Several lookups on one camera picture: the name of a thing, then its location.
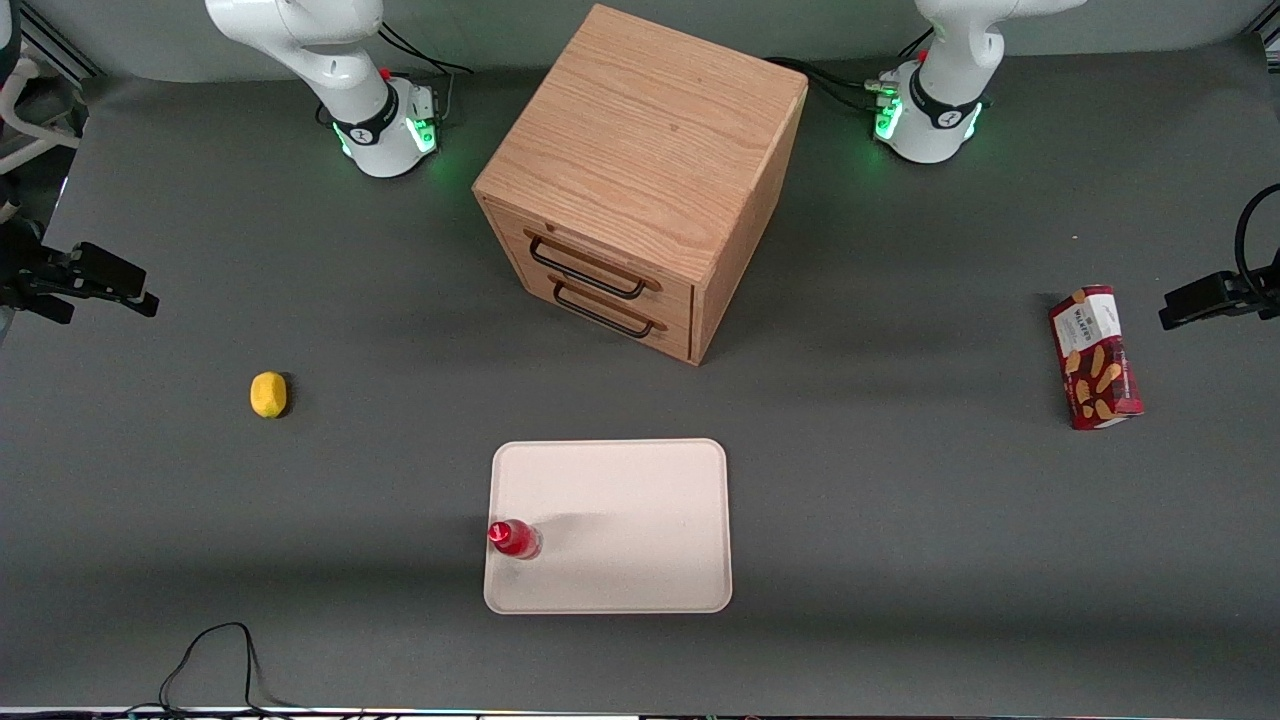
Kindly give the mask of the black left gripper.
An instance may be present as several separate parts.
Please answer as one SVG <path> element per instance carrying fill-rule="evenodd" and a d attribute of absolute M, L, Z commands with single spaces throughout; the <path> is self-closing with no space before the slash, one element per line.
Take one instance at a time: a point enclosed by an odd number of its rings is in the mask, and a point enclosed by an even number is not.
<path fill-rule="evenodd" d="M 1279 318 L 1279 263 L 1249 268 L 1238 263 L 1238 274 L 1216 272 L 1164 296 L 1158 319 L 1165 331 L 1217 316 L 1256 313 L 1261 320 Z"/>

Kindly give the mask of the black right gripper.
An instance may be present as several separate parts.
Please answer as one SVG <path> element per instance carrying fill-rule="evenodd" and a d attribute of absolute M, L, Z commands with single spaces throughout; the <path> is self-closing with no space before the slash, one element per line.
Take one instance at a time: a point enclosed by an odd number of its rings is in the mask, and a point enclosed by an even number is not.
<path fill-rule="evenodd" d="M 84 242 L 60 251 L 44 245 L 37 225 L 3 224 L 1 306 L 6 311 L 28 311 L 68 325 L 76 307 L 55 296 L 70 286 L 77 299 L 100 299 L 155 318 L 160 301 L 146 291 L 146 277 L 142 268 L 97 245 Z"/>

